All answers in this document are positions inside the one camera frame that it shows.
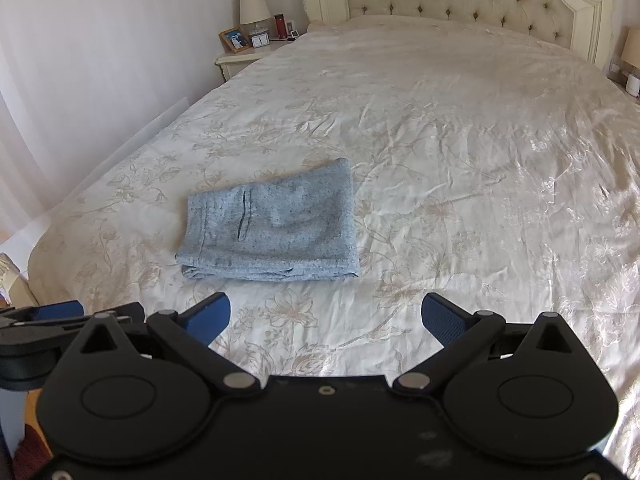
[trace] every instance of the red thermos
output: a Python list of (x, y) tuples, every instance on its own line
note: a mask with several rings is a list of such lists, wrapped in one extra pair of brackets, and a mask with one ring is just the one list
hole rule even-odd
[(287, 24), (284, 22), (284, 14), (276, 14), (274, 16), (276, 20), (276, 27), (278, 29), (278, 36), (281, 40), (287, 39)]

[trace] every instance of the cream nightstand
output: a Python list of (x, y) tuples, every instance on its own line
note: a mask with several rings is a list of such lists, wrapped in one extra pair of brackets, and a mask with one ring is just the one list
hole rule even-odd
[(229, 81), (238, 72), (251, 65), (251, 63), (272, 54), (287, 43), (289, 43), (289, 41), (272, 41), (267, 46), (260, 48), (248, 48), (237, 54), (225, 54), (216, 60), (216, 65), (222, 70), (225, 81)]

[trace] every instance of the white lamp shade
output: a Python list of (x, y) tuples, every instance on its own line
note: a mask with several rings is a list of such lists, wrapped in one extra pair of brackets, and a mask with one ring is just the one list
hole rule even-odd
[(240, 24), (261, 22), (271, 17), (264, 0), (240, 0)]
[(629, 65), (640, 68), (640, 30), (636, 28), (629, 29), (625, 49), (622, 52), (622, 61), (626, 61)]

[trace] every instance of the curtain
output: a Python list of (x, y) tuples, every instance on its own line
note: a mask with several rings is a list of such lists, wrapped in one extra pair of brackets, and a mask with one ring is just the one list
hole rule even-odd
[(234, 1), (0, 0), (0, 244), (223, 83)]
[(57, 198), (0, 94), (0, 244), (53, 207)]

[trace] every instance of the small clock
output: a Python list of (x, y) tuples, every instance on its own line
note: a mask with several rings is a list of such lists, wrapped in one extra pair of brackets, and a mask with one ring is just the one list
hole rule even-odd
[(269, 40), (268, 32), (261, 32), (260, 34), (254, 34), (251, 36), (251, 44), (254, 48), (267, 46), (270, 43), (271, 41)]

